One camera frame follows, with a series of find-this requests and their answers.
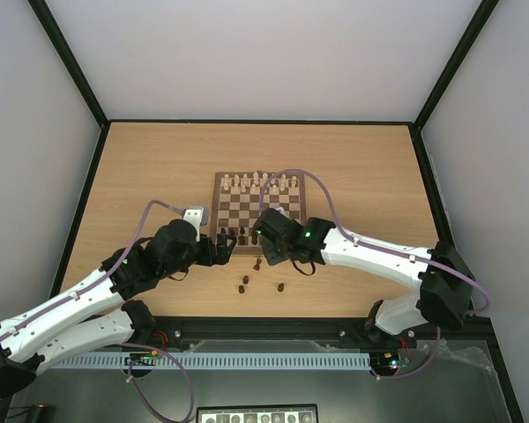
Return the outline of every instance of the wire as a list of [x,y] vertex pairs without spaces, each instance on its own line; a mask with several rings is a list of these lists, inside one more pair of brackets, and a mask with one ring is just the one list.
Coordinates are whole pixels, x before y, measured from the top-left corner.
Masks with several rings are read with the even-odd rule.
[[393,381],[393,380],[403,379],[405,377],[417,375],[418,373],[420,373],[420,371],[422,371],[425,367],[427,367],[431,363],[431,361],[433,361],[433,359],[437,356],[437,349],[439,348],[439,342],[441,341],[441,328],[439,328],[437,326],[436,329],[437,329],[437,336],[436,336],[435,345],[433,345],[433,349],[431,350],[431,354],[415,370],[412,370],[411,372],[404,373],[402,375],[381,376],[381,375],[376,373],[374,368],[371,368],[370,369],[370,373],[372,375],[376,376],[376,379],[380,380],[380,381]]
[[131,370],[133,369],[133,365],[135,364],[135,361],[132,361],[128,370],[127,370],[127,376],[128,380],[131,382],[133,387],[137,390],[139,394],[139,399],[141,399],[141,402],[145,406],[145,408],[156,418],[158,421],[162,421],[163,423],[185,423],[190,420],[192,417],[192,413],[194,412],[194,385],[192,384],[192,380],[190,379],[190,376],[188,375],[188,372],[184,368],[182,364],[180,364],[180,361],[178,361],[175,357],[173,357],[171,354],[169,354],[166,351],[161,350],[160,348],[150,346],[150,345],[141,345],[141,344],[131,344],[128,342],[125,342],[123,344],[120,344],[120,346],[125,346],[128,348],[141,348],[147,351],[155,350],[156,352],[164,355],[165,357],[169,358],[175,365],[180,369],[182,372],[184,379],[186,379],[186,382],[188,383],[188,391],[190,393],[190,409],[188,410],[188,414],[186,414],[186,417],[182,420],[171,420],[157,412],[151,403],[147,400],[141,389],[139,388],[139,385],[135,382],[135,379],[133,379],[133,376],[131,375]]
[[[351,234],[349,234],[345,230],[345,228],[341,225],[341,222],[339,220],[339,216],[337,216],[337,212],[335,211],[335,205],[333,204],[332,196],[329,194],[329,190],[327,189],[327,187],[325,187],[325,185],[319,180],[319,178],[317,178],[317,176],[315,176],[314,174],[312,174],[312,173],[310,173],[310,172],[308,172],[306,170],[302,170],[302,169],[285,169],[285,170],[281,170],[280,172],[277,172],[276,174],[273,174],[272,176],[270,176],[266,180],[264,185],[261,187],[261,192],[260,192],[260,196],[259,196],[259,209],[261,211],[264,209],[263,198],[264,198],[264,195],[265,195],[266,188],[268,187],[268,185],[271,183],[271,181],[274,178],[276,178],[276,177],[278,177],[278,176],[280,176],[280,175],[282,175],[284,173],[301,173],[301,174],[305,174],[306,176],[308,176],[309,178],[311,178],[315,182],[317,182],[317,185],[319,185],[319,187],[323,190],[323,192],[325,194],[325,197],[327,198],[327,203],[329,204],[329,208],[330,208],[331,213],[332,213],[333,222],[335,223],[335,226],[337,227],[339,232],[341,232],[341,235],[343,235],[343,237],[346,240],[352,242],[354,245],[360,245],[360,246],[362,246],[362,247],[364,247],[366,249],[373,249],[375,251],[378,251],[378,252],[381,252],[381,253],[390,254],[392,256],[397,256],[397,257],[401,257],[401,258],[405,258],[405,259],[410,259],[411,255],[408,254],[408,253],[401,252],[401,251],[395,251],[393,249],[389,249],[389,248],[383,247],[381,245],[370,244],[368,242],[361,241],[361,238],[358,235],[357,236],[352,236]],[[453,269],[453,268],[451,268],[451,267],[449,267],[449,266],[447,266],[445,264],[439,263],[439,262],[437,262],[435,260],[431,260],[429,258],[419,257],[419,256],[416,256],[415,260],[417,260],[419,262],[422,262],[422,263],[425,263],[427,265],[436,267],[437,269],[440,269],[442,271],[446,271],[447,273],[451,274],[455,278],[459,278],[460,280],[462,280],[463,282],[467,283],[471,287],[473,287],[476,290],[480,291],[480,293],[484,296],[484,299],[486,300],[486,304],[483,307],[481,307],[481,308],[477,308],[475,310],[468,310],[466,312],[467,314],[474,315],[476,313],[480,313],[481,311],[487,310],[489,308],[489,304],[490,304],[489,292],[488,292],[488,290],[486,290],[486,288],[484,288],[483,286],[478,284],[476,281],[470,279],[466,275],[463,275],[459,271],[457,271],[457,270],[455,270],[455,269]]]
[[[130,253],[131,249],[133,248],[133,245],[135,244],[135,241],[138,239],[139,234],[141,233],[141,229],[143,229],[143,225],[145,224],[145,221],[147,219],[147,215],[149,214],[149,211],[151,210],[151,207],[153,207],[155,204],[160,205],[162,207],[165,207],[166,209],[169,209],[173,212],[177,212],[179,214],[183,214],[184,210],[178,209],[170,204],[163,203],[160,200],[151,200],[149,203],[147,203],[147,206],[145,207],[145,210],[143,211],[143,216],[141,217],[141,220],[138,223],[138,227],[135,230],[135,233],[131,237],[131,241],[129,245],[125,248],[123,253],[120,255],[120,257],[117,259],[117,261],[114,263],[114,265],[101,277],[98,278],[98,280],[94,281],[89,286],[81,289],[80,291],[77,291],[77,295],[83,295],[91,290],[93,290],[96,286],[101,284],[104,280],[112,276],[114,272],[117,270],[117,268],[122,264],[123,260],[127,257],[127,255]],[[26,320],[24,320],[22,323],[14,326],[15,330],[21,330],[24,329],[29,323],[34,322],[35,320],[39,319],[43,315],[46,315],[51,310],[54,310],[57,307],[62,306],[63,304],[66,304],[69,301],[72,301],[73,298],[70,296],[64,297],[63,299],[45,307],[43,310],[38,311],[34,315],[31,315]],[[11,336],[10,332],[5,332],[3,335],[0,336],[0,343],[2,343],[5,339],[9,338]]]
[[11,416],[6,416],[7,419],[13,419],[14,417],[23,416],[24,414],[29,413],[29,408],[23,412],[19,412],[18,414],[12,414]]

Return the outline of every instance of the black enclosure edge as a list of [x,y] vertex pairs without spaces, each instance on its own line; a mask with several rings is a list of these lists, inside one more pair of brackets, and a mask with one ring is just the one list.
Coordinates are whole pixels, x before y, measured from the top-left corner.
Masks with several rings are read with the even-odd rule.
[[[90,190],[93,186],[93,180],[96,174],[96,170],[100,163],[102,150],[104,144],[106,143],[106,138],[108,136],[110,121],[104,114],[100,103],[98,102],[91,86],[88,84],[86,77],[81,70],[75,56],[72,54],[71,49],[67,43],[67,40],[64,38],[61,29],[55,21],[49,7],[47,6],[45,0],[27,0],[31,5],[32,9],[35,12],[38,20],[41,22],[43,29],[47,33],[49,39],[51,40],[53,46],[55,47],[58,55],[61,57],[67,71],[71,74],[71,77],[80,90],[87,106],[89,107],[91,113],[93,114],[96,122],[101,127],[100,137],[96,145],[96,149],[93,154],[93,159],[86,176],[86,181],[82,190],[82,194],[78,201],[77,210],[75,212],[74,219],[72,221],[71,229],[63,255],[56,273],[55,281],[51,289],[51,296],[57,295],[60,292],[61,285],[63,283],[63,278],[67,269],[68,262],[71,257],[71,252],[74,247],[74,242],[78,233],[80,222],[82,220],[84,210],[86,208],[86,202],[90,194]],[[477,11],[474,13],[472,20],[468,24],[462,38],[458,42],[451,58],[443,69],[441,76],[436,81],[436,85],[433,87],[430,95],[428,96],[425,104],[423,105],[421,112],[417,116],[415,123],[411,122],[377,122],[377,121],[306,121],[306,120],[216,120],[216,119],[174,119],[174,120],[164,120],[164,119],[116,119],[111,122],[196,122],[196,123],[240,123],[240,124],[349,124],[349,125],[405,125],[408,126],[410,130],[410,135],[412,142],[414,144],[414,150],[418,164],[421,171],[421,177],[427,192],[429,206],[433,215],[433,219],[436,225],[437,235],[440,240],[447,241],[452,243],[451,229],[449,227],[449,222],[447,220],[443,203],[436,185],[435,177],[431,165],[428,160],[428,155],[425,150],[425,145],[423,144],[423,139],[421,137],[421,130],[425,123],[430,118],[431,114],[435,110],[439,100],[446,91],[449,83],[454,78],[460,64],[462,64],[466,55],[470,51],[473,43],[475,42],[478,34],[481,29],[485,26],[488,21],[489,16],[494,10],[495,6],[498,4],[499,0],[482,0]],[[184,330],[183,336],[199,336],[207,332],[209,329],[205,326],[209,323],[211,326],[215,324],[224,323],[228,330],[232,332],[237,332],[238,336],[248,338],[249,333],[247,329],[250,329],[250,333],[254,331],[262,331],[263,325],[271,324],[272,319],[260,319],[260,318],[226,318],[226,319],[212,319],[212,318],[176,318],[170,316],[164,316],[157,318],[158,322],[170,323],[170,324],[180,324]],[[309,335],[312,338],[317,338],[318,341],[325,341],[327,339],[333,339],[332,342],[340,342],[339,336],[339,327],[341,325],[349,324],[353,320],[361,319],[275,319],[273,324],[278,328],[280,333],[271,333],[267,334],[268,338],[280,337],[282,332],[284,334],[289,331],[289,326],[297,324],[300,326],[300,329],[307,328],[309,330]],[[435,330],[430,325],[421,326],[415,328],[416,337],[419,339],[431,339],[435,336]],[[517,399],[515,397],[513,388],[510,383],[510,378],[503,362],[503,357],[497,344],[495,338],[494,328],[489,319],[484,317],[472,317],[467,319],[465,328],[461,331],[444,331],[443,336],[448,339],[463,339],[463,340],[485,340],[488,344],[492,361],[496,371],[498,372],[498,377],[500,384],[503,390],[503,396],[505,398],[506,404],[508,405],[509,413],[513,422],[523,422],[523,417],[518,406]],[[5,421],[5,413],[8,411],[8,407],[11,403],[11,397],[5,398],[0,401],[0,422]]]
[[85,213],[86,202],[88,201],[88,196],[90,196],[90,190],[92,189],[94,183],[96,170],[98,169],[98,165],[100,164],[100,158],[102,155],[102,151],[104,150],[104,144],[106,144],[106,138],[108,137],[109,128],[110,123],[108,122],[108,124],[106,124],[100,131],[98,143],[96,144],[96,148],[94,149],[92,161],[90,162],[90,167],[88,168],[88,173],[86,174],[85,184],[82,188],[80,199],[78,200],[77,210],[74,213],[74,218],[72,218],[69,236],[67,237],[67,242],[64,244],[63,255],[61,256],[61,261],[59,263],[59,267],[57,268],[49,297],[54,297],[55,295],[58,295],[61,291],[61,286],[63,285],[64,280],[64,274],[67,271],[67,266],[69,265],[69,261],[71,260],[72,249],[74,247],[75,241],[77,240],[78,229],[80,228],[82,216]]
[[488,22],[488,18],[494,11],[498,2],[499,0],[482,0],[478,9],[476,9],[473,18],[466,27],[462,37],[460,37],[460,41],[452,52],[449,61],[441,72],[441,75],[431,90],[425,104],[421,108],[421,112],[418,114],[417,119],[415,119],[415,126],[420,130],[423,129],[431,114],[433,114],[439,100],[443,97],[444,92],[457,74],[458,68],[465,60],[468,52],[478,38],[482,28],[486,25],[486,22]]
[[82,69],[80,69],[76,57],[72,54],[71,47],[69,47],[69,43],[64,38],[61,28],[59,28],[59,25],[56,23],[55,17],[51,13],[47,3],[45,3],[45,0],[27,0],[27,2],[32,6],[35,16],[37,16],[37,19],[41,22],[41,26],[43,26],[43,29],[51,40],[53,47],[55,47],[57,54],[61,57],[64,66],[71,74],[74,84],[82,94],[82,97],[90,109],[90,112],[93,114],[94,119],[96,119],[98,126],[103,128],[108,124],[108,118],[96,99],[92,87],[88,84],[85,74]]

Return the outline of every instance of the transparent plastic sheet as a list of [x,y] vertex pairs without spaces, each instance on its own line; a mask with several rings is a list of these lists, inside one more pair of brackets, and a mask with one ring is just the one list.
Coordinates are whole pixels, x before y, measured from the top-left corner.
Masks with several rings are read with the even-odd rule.
[[[419,340],[417,341],[417,348],[415,352],[429,355],[433,348],[435,341]],[[441,339],[437,349],[436,357],[439,360],[456,361],[468,366],[481,368],[490,376],[497,377],[497,372],[494,369],[492,361],[487,354],[477,346],[468,346],[467,348],[451,349],[446,339]]]

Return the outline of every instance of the white cable tray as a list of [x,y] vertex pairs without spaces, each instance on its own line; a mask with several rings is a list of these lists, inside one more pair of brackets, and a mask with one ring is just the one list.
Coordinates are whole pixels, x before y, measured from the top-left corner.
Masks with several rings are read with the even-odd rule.
[[[230,353],[172,352],[187,370],[370,370],[366,353]],[[121,369],[129,366],[129,352],[87,352],[53,368]],[[142,360],[134,368],[176,370],[167,357]]]

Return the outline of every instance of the checkered squares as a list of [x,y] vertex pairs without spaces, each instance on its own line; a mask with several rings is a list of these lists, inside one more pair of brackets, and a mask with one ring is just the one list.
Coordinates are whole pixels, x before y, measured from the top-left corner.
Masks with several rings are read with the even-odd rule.
[[[253,172],[227,172],[229,178],[232,179],[235,174],[243,175],[246,173],[249,177]],[[234,254],[260,254],[261,238],[257,238],[257,244],[252,244],[251,229],[257,222],[260,215],[259,212],[259,195],[250,194],[250,187],[245,193],[231,193],[230,188],[225,191],[224,175],[225,173],[216,174],[216,187],[214,191],[212,214],[212,236],[225,231],[226,234],[233,234],[241,237],[241,228],[244,229],[244,245],[240,245],[239,239],[237,246],[234,249]],[[292,174],[287,174],[287,179],[292,178]],[[298,182],[296,188],[289,187],[288,184],[285,189],[278,194],[275,192],[271,194],[270,188],[263,194],[263,206],[284,208],[286,214],[291,219],[295,219],[302,223],[305,219],[305,196],[303,195],[303,176],[297,175]],[[276,187],[279,187],[279,181],[275,182]]]

